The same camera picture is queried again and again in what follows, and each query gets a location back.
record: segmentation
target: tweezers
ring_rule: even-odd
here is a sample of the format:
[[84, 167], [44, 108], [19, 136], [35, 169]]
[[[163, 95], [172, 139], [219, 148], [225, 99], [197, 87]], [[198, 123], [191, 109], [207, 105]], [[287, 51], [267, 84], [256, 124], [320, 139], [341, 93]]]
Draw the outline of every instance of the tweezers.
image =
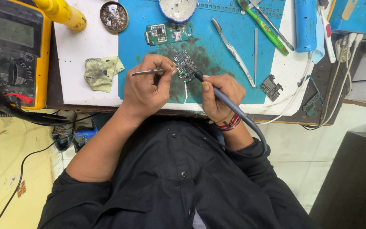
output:
[[[185, 65], [176, 65], [176, 66], [172, 66], [173, 68], [181, 68], [184, 67]], [[143, 71], [143, 72], [137, 72], [137, 73], [133, 73], [132, 75], [148, 75], [148, 74], [155, 74], [155, 73], [161, 73], [164, 72], [166, 70], [164, 70], [163, 68], [157, 68], [157, 69], [153, 69], [153, 70], [149, 70], [149, 71]]]

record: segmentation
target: wrist band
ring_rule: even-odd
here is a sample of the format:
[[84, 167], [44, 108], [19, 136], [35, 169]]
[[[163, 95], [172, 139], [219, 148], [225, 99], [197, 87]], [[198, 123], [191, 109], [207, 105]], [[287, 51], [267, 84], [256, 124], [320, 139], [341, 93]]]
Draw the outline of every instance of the wrist band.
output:
[[219, 126], [216, 124], [216, 126], [221, 130], [221, 131], [229, 131], [234, 129], [239, 123], [241, 122], [241, 118], [235, 114], [234, 117], [231, 119], [230, 123], [224, 122], [224, 126]]

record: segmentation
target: sneaker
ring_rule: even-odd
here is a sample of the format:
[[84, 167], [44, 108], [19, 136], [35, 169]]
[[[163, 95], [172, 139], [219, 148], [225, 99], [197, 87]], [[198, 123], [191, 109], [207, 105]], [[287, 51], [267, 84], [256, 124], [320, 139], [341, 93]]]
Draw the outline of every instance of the sneaker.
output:
[[[57, 115], [64, 116], [69, 118], [71, 121], [76, 120], [76, 112], [74, 111], [64, 111], [61, 110], [57, 113]], [[60, 152], [66, 151], [71, 145], [73, 141], [73, 135], [71, 135], [74, 131], [74, 123], [63, 125], [63, 126], [55, 126], [52, 130], [52, 139], [53, 141], [57, 141], [61, 138], [68, 137], [56, 142], [54, 145], [57, 150]]]
[[[80, 111], [77, 112], [76, 120], [83, 119], [85, 117], [89, 117], [91, 115], [90, 112]], [[76, 122], [75, 130], [94, 130], [93, 118], [89, 117], [87, 119]], [[76, 153], [89, 141], [90, 137], [78, 137], [73, 139], [73, 145]]]

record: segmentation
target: red and white tool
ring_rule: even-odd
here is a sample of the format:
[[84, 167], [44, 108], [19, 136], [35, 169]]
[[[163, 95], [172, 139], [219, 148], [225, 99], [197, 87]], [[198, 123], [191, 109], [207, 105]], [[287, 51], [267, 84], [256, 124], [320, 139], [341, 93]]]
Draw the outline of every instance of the red and white tool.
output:
[[318, 12], [320, 13], [321, 22], [324, 27], [324, 40], [326, 41], [327, 53], [329, 55], [330, 63], [335, 63], [336, 55], [333, 49], [333, 42], [331, 42], [331, 27], [324, 15], [324, 9], [329, 4], [328, 0], [318, 0]]

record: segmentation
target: digital multimeter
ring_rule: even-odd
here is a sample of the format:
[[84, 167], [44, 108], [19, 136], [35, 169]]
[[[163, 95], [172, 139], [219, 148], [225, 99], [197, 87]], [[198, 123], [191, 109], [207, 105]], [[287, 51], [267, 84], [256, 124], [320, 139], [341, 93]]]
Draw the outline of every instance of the digital multimeter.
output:
[[45, 107], [51, 27], [42, 10], [0, 0], [0, 91], [33, 99], [22, 108]]

